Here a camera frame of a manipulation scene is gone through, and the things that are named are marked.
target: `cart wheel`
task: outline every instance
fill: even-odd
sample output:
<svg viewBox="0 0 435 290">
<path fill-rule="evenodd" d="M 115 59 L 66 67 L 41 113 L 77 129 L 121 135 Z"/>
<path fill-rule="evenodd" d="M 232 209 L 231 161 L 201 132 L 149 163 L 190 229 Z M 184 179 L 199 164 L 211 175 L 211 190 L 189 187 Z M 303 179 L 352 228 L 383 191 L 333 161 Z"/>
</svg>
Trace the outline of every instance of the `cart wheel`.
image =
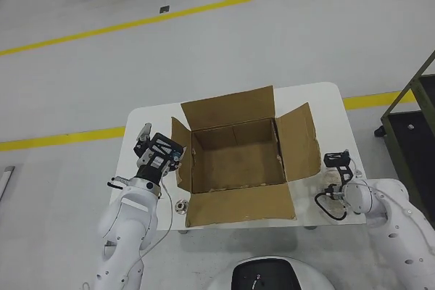
<svg viewBox="0 0 435 290">
<path fill-rule="evenodd" d="M 385 128 L 383 126 L 378 127 L 377 130 L 374 131 L 375 137 L 384 137 L 386 135 Z"/>
</svg>

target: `yellow stripe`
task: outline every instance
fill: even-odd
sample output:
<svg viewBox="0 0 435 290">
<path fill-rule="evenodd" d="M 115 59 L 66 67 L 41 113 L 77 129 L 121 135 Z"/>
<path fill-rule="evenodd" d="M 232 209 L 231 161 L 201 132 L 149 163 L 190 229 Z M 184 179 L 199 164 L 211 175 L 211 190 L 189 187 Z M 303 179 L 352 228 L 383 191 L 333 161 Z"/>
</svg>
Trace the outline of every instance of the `yellow stripe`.
<svg viewBox="0 0 435 290">
<path fill-rule="evenodd" d="M 399 93 L 400 91 L 394 91 L 385 94 L 345 98 L 343 99 L 343 105 L 345 106 L 345 109 L 363 109 L 369 107 L 386 106 L 390 105 L 397 98 Z M 407 91 L 399 103 L 402 104 L 409 102 L 415 102 L 415 97 L 411 90 Z"/>
<path fill-rule="evenodd" d="M 356 96 L 343 99 L 345 109 L 364 109 L 369 107 L 390 105 L 399 92 L 377 94 L 372 96 Z M 411 91 L 403 97 L 401 103 L 415 102 L 414 95 Z M 27 140 L 10 141 L 0 143 L 0 151 L 10 151 L 18 149 L 30 149 L 36 147 L 64 145 L 78 142 L 95 141 L 109 138 L 119 138 L 124 136 L 125 127 L 116 127 L 103 130 L 94 130 L 89 132 L 70 133 L 41 138 L 32 138 Z"/>
<path fill-rule="evenodd" d="M 48 137 L 32 138 L 26 140 L 10 141 L 0 143 L 0 151 L 18 149 L 30 149 L 53 145 L 64 145 L 101 139 L 117 138 L 124 136 L 125 127 L 116 127 L 89 132 L 71 133 Z"/>
<path fill-rule="evenodd" d="M 121 23 L 121 24 L 109 26 L 106 28 L 90 30 L 90 31 L 82 32 L 82 33 L 77 33 L 77 34 L 74 34 L 71 36 L 64 36 L 61 38 L 50 39 L 48 41 L 42 41 L 42 42 L 38 42 L 38 43 L 28 44 L 25 46 L 14 47 L 12 49 L 5 49 L 5 50 L 0 51 L 0 57 L 7 55 L 7 54 L 16 54 L 17 52 L 21 52 L 21 51 L 27 51 L 27 50 L 31 50 L 31 49 L 39 49 L 39 48 L 44 47 L 44 46 L 50 46 L 53 44 L 60 44 L 60 43 L 67 42 L 67 41 L 74 41 L 76 39 L 88 38 L 91 36 L 97 36 L 100 34 L 105 34 L 105 33 L 110 33 L 113 31 L 133 28 L 133 27 L 140 26 L 140 25 L 161 22 L 161 21 L 165 21 L 165 20 L 169 20 L 169 19 L 173 19 L 173 18 L 177 18 L 177 17 L 192 15 L 192 14 L 196 14 L 196 13 L 200 13 L 200 12 L 205 12 L 205 11 L 209 11 L 209 10 L 213 10 L 213 9 L 219 9 L 219 8 L 232 6 L 232 5 L 236 5 L 236 4 L 240 4 L 240 3 L 245 3 L 245 2 L 250 2 L 250 1 L 251 0 L 224 0 L 224 1 L 221 1 L 218 3 L 208 4 L 208 5 L 204 5 L 204 6 L 200 6 L 200 7 L 194 7 L 194 8 L 185 9 L 182 11 L 168 12 L 168 13 L 160 14 L 160 15 L 150 17 L 150 18 L 140 19 L 140 20 L 136 20 L 136 21 L 132 21 L 132 22 Z"/>
</svg>

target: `open cardboard box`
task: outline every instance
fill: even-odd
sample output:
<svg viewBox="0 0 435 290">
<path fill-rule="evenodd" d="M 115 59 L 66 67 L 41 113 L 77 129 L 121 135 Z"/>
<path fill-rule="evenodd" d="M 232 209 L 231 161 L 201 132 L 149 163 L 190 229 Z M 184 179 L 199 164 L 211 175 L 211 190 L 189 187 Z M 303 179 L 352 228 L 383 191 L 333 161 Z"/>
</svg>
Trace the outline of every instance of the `open cardboard box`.
<svg viewBox="0 0 435 290">
<path fill-rule="evenodd" d="M 287 182 L 320 171 L 308 103 L 275 117 L 268 86 L 181 106 L 191 130 L 173 117 L 172 139 L 187 146 L 176 171 L 187 227 L 296 218 Z"/>
</svg>

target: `floor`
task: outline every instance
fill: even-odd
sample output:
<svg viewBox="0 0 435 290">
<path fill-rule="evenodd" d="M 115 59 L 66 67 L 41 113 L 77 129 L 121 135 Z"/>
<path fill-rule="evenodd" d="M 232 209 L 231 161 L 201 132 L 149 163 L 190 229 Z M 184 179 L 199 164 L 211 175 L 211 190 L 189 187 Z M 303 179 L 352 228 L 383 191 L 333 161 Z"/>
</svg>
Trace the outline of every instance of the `floor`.
<svg viewBox="0 0 435 290">
<path fill-rule="evenodd" d="M 0 50 L 207 3 L 0 0 Z M 0 57 L 0 141 L 115 127 L 135 107 L 267 84 L 332 81 L 343 97 L 398 91 L 434 47 L 435 1 L 254 0 Z M 347 112 L 369 178 L 397 177 L 373 137 L 385 109 Z M 0 205 L 0 290 L 92 282 L 121 142 L 0 152 L 0 169 L 16 166 Z M 142 288 L 203 289 L 261 254 L 307 262 L 336 289 L 402 289 L 363 225 L 172 232 L 145 258 Z"/>
</svg>

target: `white table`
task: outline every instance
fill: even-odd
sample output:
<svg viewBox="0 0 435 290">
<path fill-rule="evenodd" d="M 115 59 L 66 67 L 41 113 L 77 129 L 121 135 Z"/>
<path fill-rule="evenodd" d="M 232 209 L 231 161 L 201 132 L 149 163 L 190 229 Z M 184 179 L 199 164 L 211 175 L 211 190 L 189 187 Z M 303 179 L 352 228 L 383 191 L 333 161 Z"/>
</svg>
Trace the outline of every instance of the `white table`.
<svg viewBox="0 0 435 290">
<path fill-rule="evenodd" d="M 355 138 L 349 125 L 347 113 L 341 100 L 339 89 L 333 83 L 313 83 L 303 86 L 277 88 L 274 90 L 275 115 L 286 114 L 305 102 L 310 103 L 310 109 L 319 142 L 321 158 L 325 153 L 349 150 L 355 160 L 358 170 L 364 173 L 363 164 L 356 147 Z M 171 117 L 176 117 L 183 124 L 187 124 L 180 103 L 165 104 L 154 107 L 143 107 L 133 110 L 128 117 L 125 128 L 123 145 L 116 175 L 131 178 L 137 172 L 137 156 L 133 152 L 138 132 L 145 123 L 152 124 L 153 136 L 160 132 L 165 136 L 171 135 Z M 177 187 L 175 173 L 169 173 L 163 178 L 172 199 L 173 207 L 179 199 L 190 199 L 190 193 Z M 184 231 L 202 228 L 265 228 L 287 226 L 316 226 L 316 225 L 345 225 L 365 223 L 364 215 L 348 212 L 347 218 L 335 221 L 328 218 L 314 203 L 314 195 L 319 192 L 321 174 L 289 183 L 289 188 L 295 206 L 296 220 L 250 220 L 240 223 L 221 223 L 204 225 L 193 228 L 185 227 L 185 215 L 173 212 L 173 230 Z M 116 199 L 120 190 L 113 189 L 111 201 Z M 165 193 L 158 201 L 158 230 L 166 230 L 170 224 L 170 202 Z"/>
</svg>

